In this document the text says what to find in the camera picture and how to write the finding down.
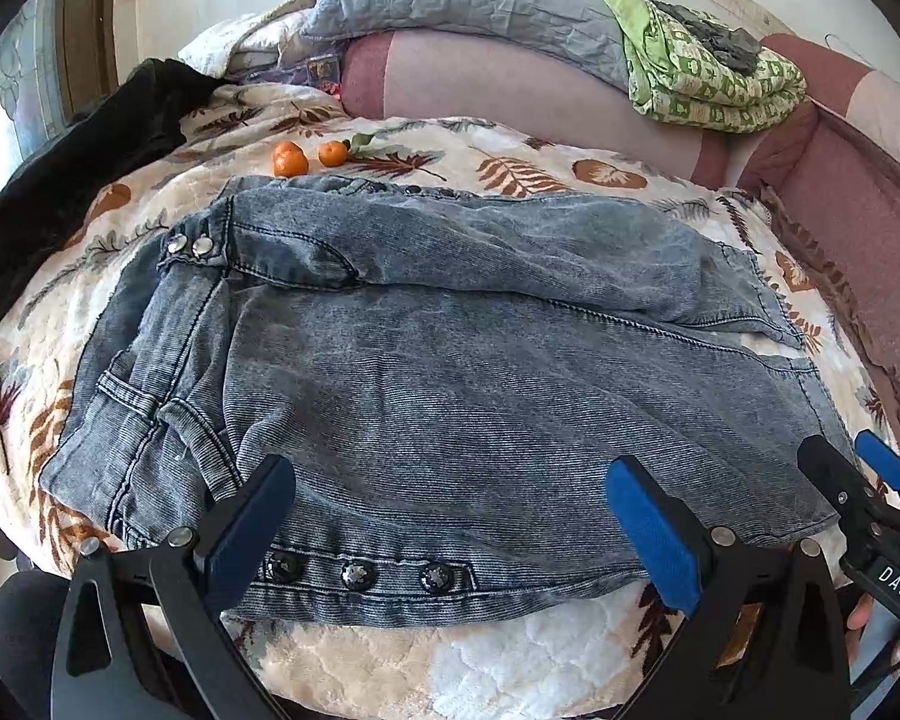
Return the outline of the person right hand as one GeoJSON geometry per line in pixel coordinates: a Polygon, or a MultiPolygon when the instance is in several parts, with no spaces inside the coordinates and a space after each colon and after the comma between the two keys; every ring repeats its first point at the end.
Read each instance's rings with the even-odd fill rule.
{"type": "Polygon", "coordinates": [[[900,622],[873,596],[862,595],[847,618],[845,633],[850,679],[866,668],[900,665],[900,622]]]}

